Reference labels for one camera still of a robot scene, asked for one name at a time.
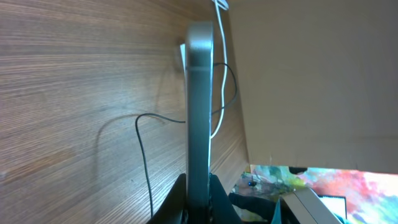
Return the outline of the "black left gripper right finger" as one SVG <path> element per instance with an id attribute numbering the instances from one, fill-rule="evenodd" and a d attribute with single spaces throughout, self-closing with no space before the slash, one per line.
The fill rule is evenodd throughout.
<path id="1" fill-rule="evenodd" d="M 214 224 L 242 224 L 217 175 L 210 174 L 211 218 Z"/>

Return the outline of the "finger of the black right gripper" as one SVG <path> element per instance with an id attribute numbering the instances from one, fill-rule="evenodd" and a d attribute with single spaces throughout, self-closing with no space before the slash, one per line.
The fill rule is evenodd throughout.
<path id="1" fill-rule="evenodd" d="M 276 203 L 259 197 L 243 196 L 235 193 L 228 195 L 230 202 L 244 210 L 256 213 L 267 221 L 272 221 Z"/>

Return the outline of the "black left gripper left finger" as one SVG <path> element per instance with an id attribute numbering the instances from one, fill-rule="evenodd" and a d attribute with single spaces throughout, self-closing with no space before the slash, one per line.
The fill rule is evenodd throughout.
<path id="1" fill-rule="evenodd" d="M 186 174 L 180 174 L 162 205 L 147 224 L 182 224 L 186 192 Z"/>

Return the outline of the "blue Galaxy S25 smartphone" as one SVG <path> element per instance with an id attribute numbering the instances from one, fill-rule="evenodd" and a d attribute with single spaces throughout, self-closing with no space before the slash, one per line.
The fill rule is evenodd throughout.
<path id="1" fill-rule="evenodd" d="M 189 223 L 210 219 L 211 101 L 214 28 L 194 22 L 186 39 L 187 210 Z"/>

